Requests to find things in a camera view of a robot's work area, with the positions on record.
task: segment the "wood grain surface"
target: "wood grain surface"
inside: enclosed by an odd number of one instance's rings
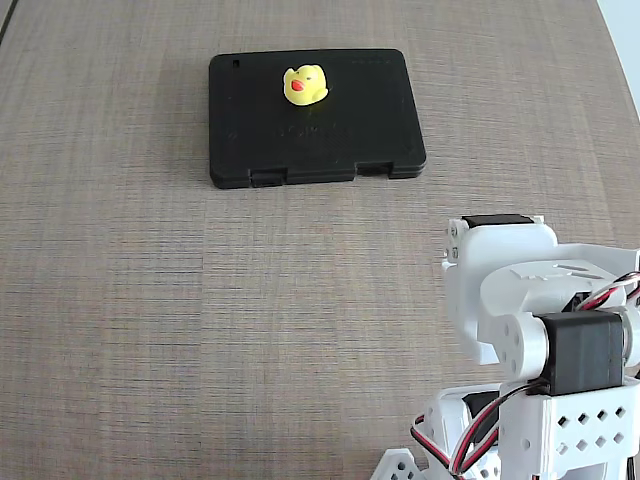
[[[0,0],[0,11],[3,3]],[[402,50],[421,177],[208,178],[218,53]],[[637,247],[595,0],[20,0],[0,46],[0,477],[366,479],[438,389],[449,217]]]

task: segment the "case lid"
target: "case lid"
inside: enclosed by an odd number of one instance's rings
[[[329,94],[299,107],[284,73],[320,65]],[[209,66],[210,173],[219,188],[416,177],[426,153],[398,50],[218,55]]]

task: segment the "cable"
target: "cable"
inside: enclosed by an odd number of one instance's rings
[[[514,395],[524,392],[526,390],[530,390],[535,387],[539,387],[541,382],[528,383],[526,385],[522,385],[510,392],[496,398],[494,401],[489,403],[486,407],[484,407],[480,413],[473,419],[473,421],[467,426],[465,431],[462,433],[460,438],[458,439],[458,444],[456,445],[453,454],[451,455],[451,463],[449,465],[449,472],[454,475],[459,475],[462,472],[462,464],[464,459],[471,447],[471,441],[475,436],[478,429],[483,425],[483,423],[487,420],[487,418],[495,411],[496,408],[500,407],[504,402],[513,397]]]
[[[433,455],[433,457],[438,461],[438,463],[440,463],[440,465],[445,468],[445,470],[449,469],[449,457],[447,457],[447,455],[442,450],[440,450],[440,448],[434,442],[422,435],[418,430],[416,430],[415,427],[411,427],[410,432],[414,440],[418,442],[420,446],[427,452]],[[458,475],[451,474],[451,476],[455,480],[463,480],[463,478]]]
[[[621,277],[618,277],[612,283],[607,285],[606,287],[601,288],[600,290],[595,291],[587,298],[585,298],[578,306],[576,310],[593,310],[594,308],[598,308],[604,302],[606,302],[609,297],[621,287],[626,285],[631,285],[640,281],[640,272],[629,272],[625,273]]]
[[[473,467],[478,462],[478,460],[484,457],[486,453],[491,450],[491,447],[493,447],[494,443],[496,443],[496,440],[498,440],[498,424],[495,424],[493,428],[489,430],[489,433],[487,433],[482,441],[478,444],[478,446],[474,448],[473,452],[471,452],[471,454],[467,458],[465,458],[464,462],[462,463],[461,473],[467,473],[467,471],[471,467]]]

